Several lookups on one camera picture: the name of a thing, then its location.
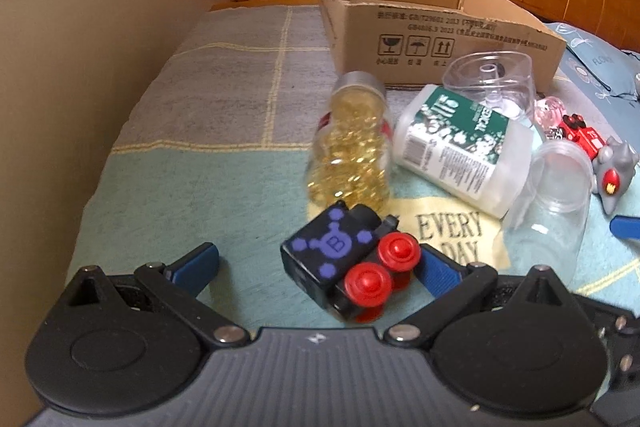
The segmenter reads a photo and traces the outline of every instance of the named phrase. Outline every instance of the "blue gripper pad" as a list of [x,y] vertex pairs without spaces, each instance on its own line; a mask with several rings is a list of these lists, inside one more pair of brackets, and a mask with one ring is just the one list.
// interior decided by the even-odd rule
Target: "blue gripper pad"
[[468,270],[429,245],[420,247],[422,256],[420,263],[414,268],[414,275],[437,299],[460,284]]
[[220,254],[216,245],[202,243],[169,265],[164,273],[176,286],[197,297],[218,274],[219,266]]
[[618,239],[640,239],[640,217],[614,216],[609,222],[609,230]]

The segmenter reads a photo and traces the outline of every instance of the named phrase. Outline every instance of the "silver bottle cap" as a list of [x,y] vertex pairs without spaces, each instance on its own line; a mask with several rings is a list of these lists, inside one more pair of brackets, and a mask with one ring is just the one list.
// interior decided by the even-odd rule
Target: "silver bottle cap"
[[380,82],[375,76],[365,71],[350,71],[340,76],[334,84],[331,94],[335,94],[345,87],[358,86],[375,92],[382,100],[386,101],[385,84]]

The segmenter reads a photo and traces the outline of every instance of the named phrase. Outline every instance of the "clear plastic container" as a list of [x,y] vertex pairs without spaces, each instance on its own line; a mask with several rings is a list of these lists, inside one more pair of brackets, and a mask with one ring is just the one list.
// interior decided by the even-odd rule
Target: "clear plastic container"
[[392,137],[386,112],[385,86],[375,76],[351,71],[338,79],[306,169],[312,203],[326,208],[343,200],[384,212]]
[[589,157],[575,143],[550,140],[534,152],[527,181],[496,238],[510,258],[507,273],[526,275],[531,266],[546,264],[565,284],[572,281],[592,183]]
[[531,57],[520,52],[474,53],[450,63],[442,85],[531,126],[536,103]]
[[396,123],[398,165],[503,217],[527,178],[531,128],[442,86],[425,86]]

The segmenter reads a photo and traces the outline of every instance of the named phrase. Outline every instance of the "red wheel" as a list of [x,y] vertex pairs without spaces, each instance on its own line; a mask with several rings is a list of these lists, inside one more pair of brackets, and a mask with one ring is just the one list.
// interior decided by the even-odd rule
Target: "red wheel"
[[422,251],[413,235],[402,232],[386,234],[378,243],[378,257],[392,272],[408,272],[420,261]]
[[382,317],[382,314],[385,311],[384,306],[376,306],[375,308],[365,308],[365,310],[358,315],[354,320],[358,324],[367,324],[373,321],[378,320]]
[[574,119],[575,119],[575,123],[576,125],[580,128],[580,129],[585,129],[587,127],[587,124],[584,122],[584,118],[582,117],[581,114],[575,114],[573,115]]
[[411,272],[402,272],[394,274],[394,292],[404,290],[411,284]]
[[344,277],[344,290],[356,306],[382,306],[391,295],[393,281],[389,272],[375,263],[359,263]]
[[577,121],[574,118],[574,115],[569,116],[568,114],[566,114],[562,117],[562,121],[569,129],[577,130],[579,127]]

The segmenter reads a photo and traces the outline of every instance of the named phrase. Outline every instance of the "bottle label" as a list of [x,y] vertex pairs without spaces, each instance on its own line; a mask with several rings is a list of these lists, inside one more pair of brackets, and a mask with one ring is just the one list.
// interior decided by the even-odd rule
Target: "bottle label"
[[494,173],[509,119],[437,87],[404,137],[404,160],[478,200]]

